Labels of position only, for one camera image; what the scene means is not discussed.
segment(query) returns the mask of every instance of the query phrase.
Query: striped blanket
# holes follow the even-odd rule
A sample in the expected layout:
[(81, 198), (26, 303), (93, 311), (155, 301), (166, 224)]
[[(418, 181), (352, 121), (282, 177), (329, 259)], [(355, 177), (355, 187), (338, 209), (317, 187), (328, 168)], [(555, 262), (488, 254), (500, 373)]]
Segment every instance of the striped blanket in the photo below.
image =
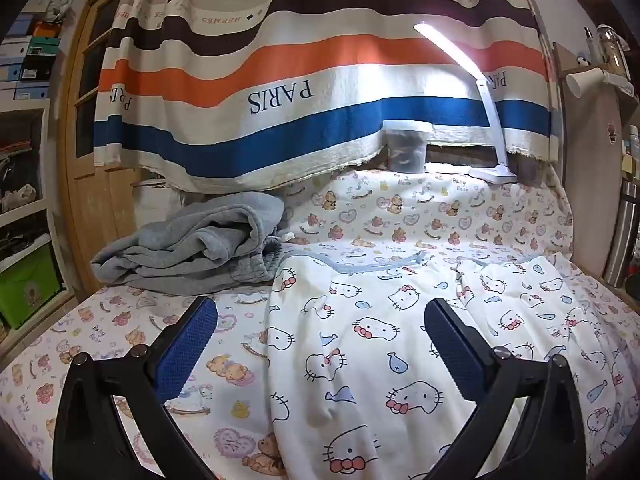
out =
[(549, 160), (548, 73), (527, 0), (121, 0), (100, 74), (94, 155), (188, 191), (269, 189), (379, 152), (386, 119), (433, 144), (492, 146), (472, 76), (512, 153)]

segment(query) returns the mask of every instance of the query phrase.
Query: glass jar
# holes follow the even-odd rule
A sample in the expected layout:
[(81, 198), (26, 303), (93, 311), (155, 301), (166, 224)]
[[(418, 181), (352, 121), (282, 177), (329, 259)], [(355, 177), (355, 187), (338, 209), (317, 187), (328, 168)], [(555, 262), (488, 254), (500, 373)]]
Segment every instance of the glass jar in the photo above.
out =
[(622, 52), (622, 44), (618, 39), (616, 31), (609, 27), (609, 25), (600, 25), (598, 27), (598, 38), (600, 39), (604, 53), (604, 61), (609, 65), (608, 71), (612, 74), (622, 76), (627, 80), (631, 80), (625, 55)]

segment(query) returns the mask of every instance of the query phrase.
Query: metal screw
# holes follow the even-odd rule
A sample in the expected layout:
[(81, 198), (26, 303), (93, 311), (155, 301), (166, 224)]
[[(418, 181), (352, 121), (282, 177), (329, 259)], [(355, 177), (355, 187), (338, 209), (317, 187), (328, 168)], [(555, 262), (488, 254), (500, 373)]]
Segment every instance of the metal screw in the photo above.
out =
[(565, 367), (568, 365), (566, 358), (563, 355), (560, 354), (556, 354), (553, 356), (553, 362), (555, 365), (559, 366), (559, 367)]
[(146, 354), (146, 350), (148, 346), (146, 345), (135, 345), (131, 350), (129, 350), (129, 354), (132, 357), (142, 357)]
[(72, 363), (75, 365), (83, 365), (88, 358), (89, 354), (87, 352), (80, 352), (73, 358)]
[(511, 357), (511, 352), (509, 352), (509, 349), (505, 348), (504, 346), (497, 346), (496, 348), (494, 348), (494, 355), (498, 359), (505, 360)]

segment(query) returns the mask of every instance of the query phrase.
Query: gray clothing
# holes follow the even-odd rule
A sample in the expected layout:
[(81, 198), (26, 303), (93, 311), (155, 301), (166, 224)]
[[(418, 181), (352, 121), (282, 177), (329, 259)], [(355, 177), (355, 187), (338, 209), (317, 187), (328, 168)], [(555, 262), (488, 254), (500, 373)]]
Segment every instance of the gray clothing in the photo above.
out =
[(272, 236), (282, 200), (247, 191), (193, 203), (112, 242), (91, 260), (105, 283), (194, 296), (272, 280), (284, 256)]

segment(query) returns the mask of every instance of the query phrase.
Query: door panel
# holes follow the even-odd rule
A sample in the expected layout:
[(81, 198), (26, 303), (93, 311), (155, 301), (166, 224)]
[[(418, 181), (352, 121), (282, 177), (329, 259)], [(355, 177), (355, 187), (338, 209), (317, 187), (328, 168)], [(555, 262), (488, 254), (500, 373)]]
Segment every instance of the door panel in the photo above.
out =
[(65, 119), (65, 173), (75, 237), (74, 258), (88, 294), (101, 284), (89, 262), (105, 245), (135, 231), (133, 182), (140, 170), (94, 167), (94, 117), (98, 79), (111, 24), (120, 0), (95, 0), (79, 33), (68, 77)]

